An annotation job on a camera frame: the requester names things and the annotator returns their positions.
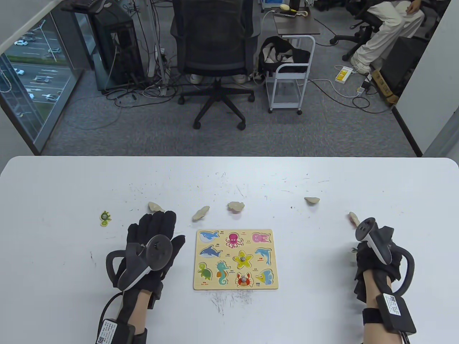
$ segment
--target black bag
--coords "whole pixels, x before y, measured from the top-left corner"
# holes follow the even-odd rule
[[[266,62],[268,56],[265,56],[263,52],[265,48],[268,48],[265,51],[275,51],[276,59],[274,62]],[[309,51],[294,48],[293,45],[279,36],[268,37],[263,42],[258,55],[258,71],[260,74],[265,74],[266,71],[274,73],[277,67],[285,63],[308,63],[310,55]],[[281,58],[286,57],[291,57],[289,58],[290,61],[281,60]],[[280,73],[304,73],[307,69],[307,66],[283,67]]]

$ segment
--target forearm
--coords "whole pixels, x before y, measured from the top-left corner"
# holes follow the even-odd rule
[[[376,296],[381,294],[373,279],[373,272],[364,272],[365,287],[367,290],[367,308],[378,308]],[[387,278],[387,285],[392,287],[391,280]],[[402,337],[399,334],[389,333],[383,324],[368,323],[364,326],[364,344],[401,344]]]
[[[148,310],[150,296],[150,291],[141,290],[137,297],[134,311],[128,320],[128,324],[135,326],[135,334],[142,334],[145,330],[146,312]]]

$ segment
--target white pants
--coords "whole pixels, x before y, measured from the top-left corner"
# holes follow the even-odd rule
[[[368,12],[383,21],[379,31],[354,54],[354,57],[365,65],[369,65],[378,57],[386,58],[389,55],[398,37],[413,37],[421,26],[424,13],[417,11],[407,14],[406,9],[411,1],[385,1],[371,6]]]

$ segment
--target cardboard box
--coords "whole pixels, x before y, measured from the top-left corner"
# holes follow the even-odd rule
[[[376,85],[378,86],[378,89],[380,93],[386,98],[386,101],[390,104],[396,104],[398,102],[398,96],[396,96],[391,89],[389,88],[389,85],[387,85],[386,81],[382,77],[381,73],[379,71],[374,71],[373,74],[373,80],[375,81]]]

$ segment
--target metal cart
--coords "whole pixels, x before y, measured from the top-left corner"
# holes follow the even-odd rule
[[[282,35],[284,39],[288,39],[291,44],[299,48],[302,39],[310,39],[312,41],[311,55],[309,63],[284,63],[280,65],[276,72],[269,76],[266,72],[266,91],[268,93],[269,109],[268,112],[272,113],[273,109],[294,109],[297,108],[297,114],[301,115],[301,104],[308,82],[309,72],[311,70],[311,63],[315,50],[315,39],[311,35]],[[282,68],[285,67],[308,67],[304,73],[281,73]],[[274,102],[274,99],[281,99],[283,101]]]

